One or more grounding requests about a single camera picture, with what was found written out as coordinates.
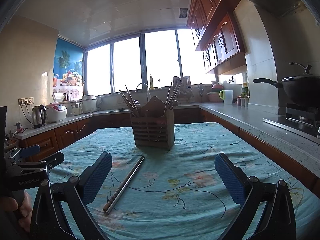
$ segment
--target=chopstick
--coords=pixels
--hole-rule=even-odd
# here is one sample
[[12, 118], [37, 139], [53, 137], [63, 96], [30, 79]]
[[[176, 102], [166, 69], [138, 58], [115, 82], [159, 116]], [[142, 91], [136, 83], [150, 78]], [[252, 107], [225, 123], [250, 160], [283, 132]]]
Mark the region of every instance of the chopstick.
[[176, 95], [177, 95], [177, 93], [178, 93], [178, 91], [179, 91], [179, 88], [180, 88], [180, 85], [178, 86], [178, 88], [177, 88], [177, 90], [176, 90], [176, 92], [175, 92], [174, 96], [172, 97], [172, 101], [171, 101], [171, 103], [170, 103], [170, 104], [168, 104], [168, 109], [171, 109], [171, 107], [173, 106], [173, 102], [174, 102], [174, 99], [175, 99], [175, 97], [176, 97]]
[[180, 85], [177, 84], [176, 87], [174, 88], [173, 93], [172, 93], [172, 95], [171, 95], [171, 97], [170, 97], [170, 100], [169, 100], [168, 105], [170, 105], [170, 104], [174, 101], [174, 97], [176, 96], [179, 87], [180, 87]]
[[136, 112], [135, 112], [135, 108], [132, 106], [132, 104], [129, 102], [129, 100], [125, 97], [124, 93], [120, 91], [120, 95], [122, 96], [124, 102], [126, 103], [126, 105], [129, 107], [130, 111], [132, 112], [132, 114], [135, 116], [135, 117], [138, 117]]
[[167, 109], [168, 99], [169, 99], [169, 95], [170, 95], [170, 88], [171, 88], [171, 86], [172, 86], [172, 81], [171, 81], [171, 84], [170, 84], [170, 87], [169, 87], [169, 91], [168, 91], [168, 95], [167, 95], [167, 100], [165, 101], [163, 116], [165, 115], [165, 111], [166, 111], [166, 109]]
[[123, 194], [125, 188], [130, 183], [130, 180], [133, 178], [139, 167], [141, 166], [141, 163], [144, 160], [144, 156], [142, 155], [140, 159], [137, 161], [137, 163], [134, 165], [134, 167], [131, 169], [129, 174], [125, 177], [119, 188], [116, 190], [116, 192], [113, 194], [113, 196], [110, 198], [110, 200], [107, 202], [107, 204], [103, 207], [103, 211], [106, 212], [106, 214], [109, 214], [113, 207], [116, 205], [117, 201]]
[[127, 86], [126, 86], [126, 85], [124, 85], [124, 86], [125, 86], [125, 88], [127, 89], [128, 98], [130, 99], [129, 101], [131, 101], [132, 105], [134, 106], [134, 109], [136, 110], [137, 117], [139, 117], [139, 112], [138, 112], [137, 106], [136, 106], [136, 104], [134, 103], [134, 101], [133, 101], [133, 99], [132, 99], [132, 96], [131, 96], [131, 94], [130, 94], [128, 88], [127, 88]]

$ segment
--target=granite countertop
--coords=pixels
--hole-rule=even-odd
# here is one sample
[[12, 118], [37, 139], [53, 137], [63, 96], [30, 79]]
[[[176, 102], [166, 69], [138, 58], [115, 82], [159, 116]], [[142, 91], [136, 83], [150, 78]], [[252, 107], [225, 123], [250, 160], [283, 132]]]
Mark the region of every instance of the granite countertop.
[[[273, 147], [287, 154], [297, 162], [301, 163], [316, 176], [320, 177], [320, 145], [290, 131], [263, 122], [263, 118], [277, 117], [276, 114], [253, 110], [236, 104], [225, 105], [223, 103], [192, 103], [177, 106], [177, 108], [197, 108], [208, 111], [216, 116], [231, 122], [241, 129], [255, 135]], [[129, 110], [105, 110], [90, 114], [81, 114], [67, 117], [57, 123], [46, 124], [41, 128], [29, 128], [23, 133], [18, 133], [16, 137], [24, 140], [31, 136], [40, 134], [57, 127], [77, 122], [94, 115], [109, 115], [119, 113], [129, 113]]]

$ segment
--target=gas stove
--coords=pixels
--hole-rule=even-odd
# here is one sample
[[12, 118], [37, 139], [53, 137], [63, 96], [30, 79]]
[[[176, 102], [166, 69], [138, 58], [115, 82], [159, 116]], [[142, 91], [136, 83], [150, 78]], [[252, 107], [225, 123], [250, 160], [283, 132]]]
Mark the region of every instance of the gas stove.
[[287, 104], [286, 114], [264, 122], [303, 136], [320, 145], [320, 108]]

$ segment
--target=beige wall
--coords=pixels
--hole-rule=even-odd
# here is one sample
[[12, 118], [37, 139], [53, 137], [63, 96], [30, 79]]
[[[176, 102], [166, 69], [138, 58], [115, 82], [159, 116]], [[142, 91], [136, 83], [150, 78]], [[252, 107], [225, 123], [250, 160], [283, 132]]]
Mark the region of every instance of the beige wall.
[[311, 72], [320, 76], [320, 27], [307, 8], [281, 19], [292, 61], [311, 64]]
[[58, 33], [20, 16], [14, 16], [0, 33], [0, 106], [8, 107], [7, 132], [17, 121], [30, 124], [18, 106], [18, 98], [34, 97], [35, 105], [51, 101]]
[[253, 3], [241, 0], [234, 11], [244, 45], [250, 87], [250, 107], [278, 113], [278, 89], [255, 78], [277, 80], [275, 59], [265, 26]]

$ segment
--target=wok lid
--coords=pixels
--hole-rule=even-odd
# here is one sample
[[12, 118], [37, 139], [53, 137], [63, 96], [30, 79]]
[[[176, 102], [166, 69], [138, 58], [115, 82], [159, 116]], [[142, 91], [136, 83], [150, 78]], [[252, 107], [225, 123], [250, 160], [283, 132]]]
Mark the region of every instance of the wok lid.
[[305, 80], [308, 79], [309, 81], [311, 80], [320, 80], [319, 76], [314, 76], [312, 73], [309, 72], [309, 70], [312, 68], [311, 65], [307, 65], [306, 67], [302, 64], [299, 63], [289, 63], [290, 65], [299, 65], [301, 67], [303, 67], [304, 69], [304, 73], [300, 76], [295, 76], [295, 77], [287, 77], [287, 78], [283, 78], [281, 80], [281, 82], [286, 82], [286, 81], [297, 81], [297, 80]]

